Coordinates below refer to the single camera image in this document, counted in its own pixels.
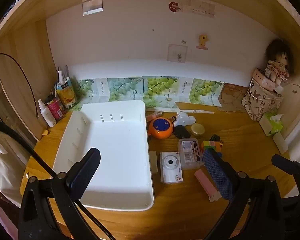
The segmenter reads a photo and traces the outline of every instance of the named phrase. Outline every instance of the white wall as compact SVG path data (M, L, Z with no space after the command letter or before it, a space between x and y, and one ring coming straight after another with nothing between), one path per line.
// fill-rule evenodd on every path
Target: white wall
M173 75L248 86L275 35L220 4L213 3L214 18L173 13L168 4L103 0L103 12L83 16L77 5L48 18L56 67L68 65L79 79ZM208 50L195 48L200 34L208 35ZM183 45L182 40L188 46L186 63L167 62L168 44Z

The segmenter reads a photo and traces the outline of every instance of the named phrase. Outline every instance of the wooden desk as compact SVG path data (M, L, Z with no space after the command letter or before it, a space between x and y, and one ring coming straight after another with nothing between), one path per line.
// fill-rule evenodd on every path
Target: wooden desk
M199 139L209 140L217 134L224 141L223 160L236 171L245 171L250 177L264 179L273 175L278 183L281 196L286 195L295 185L292 176L271 165L271 157L279 153L271 137L266 137L258 122L252 121L246 113L227 113L213 106L179 104L181 109L204 109L214 114L192 114L197 123L204 125L206 133ZM70 113L51 129L35 146L35 151L50 166L53 162ZM151 139L149 150L160 152L177 151L178 139L173 135L165 140ZM25 174L47 179L50 176L30 158ZM220 199L210 203L207 194L194 176L195 170L182 171L183 182L163 184L160 171L153 175L155 201L152 208L144 212L111 212L89 209L90 212L114 235L120 239L202 239L204 238L228 205ZM24 175L20 192L23 195L27 183ZM57 220L64 224L54 200L51 201ZM90 226L99 237L108 239L86 216Z

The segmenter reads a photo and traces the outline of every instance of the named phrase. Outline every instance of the bolt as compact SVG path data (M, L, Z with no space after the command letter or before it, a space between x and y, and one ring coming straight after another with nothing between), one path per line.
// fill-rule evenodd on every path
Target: bolt
M243 171L239 171L238 172L238 176L242 179L246 178L247 177L247 174L245 174Z
M58 179L64 179L66 177L66 173L65 172L60 172L58 175L57 175Z
M268 179L269 179L269 181L271 181L271 182L274 182L275 181L275 178L274 178L274 176L268 176Z
M35 180L36 180L36 177L35 177L35 176L32 176L32 177L30 177L29 182L30 182L30 183L33 183L33 182L35 182Z

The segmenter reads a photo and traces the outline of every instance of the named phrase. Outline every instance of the white camera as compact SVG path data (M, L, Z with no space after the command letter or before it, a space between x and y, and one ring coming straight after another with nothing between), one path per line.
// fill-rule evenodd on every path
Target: white camera
M182 182L179 152L160 153L161 181L163 183Z

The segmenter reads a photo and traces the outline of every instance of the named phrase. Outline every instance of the orange round container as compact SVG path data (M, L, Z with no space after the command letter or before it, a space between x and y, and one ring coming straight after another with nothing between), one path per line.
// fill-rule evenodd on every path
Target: orange round container
M149 125L149 134L157 139L168 138L173 132L173 124L167 118L157 117Z

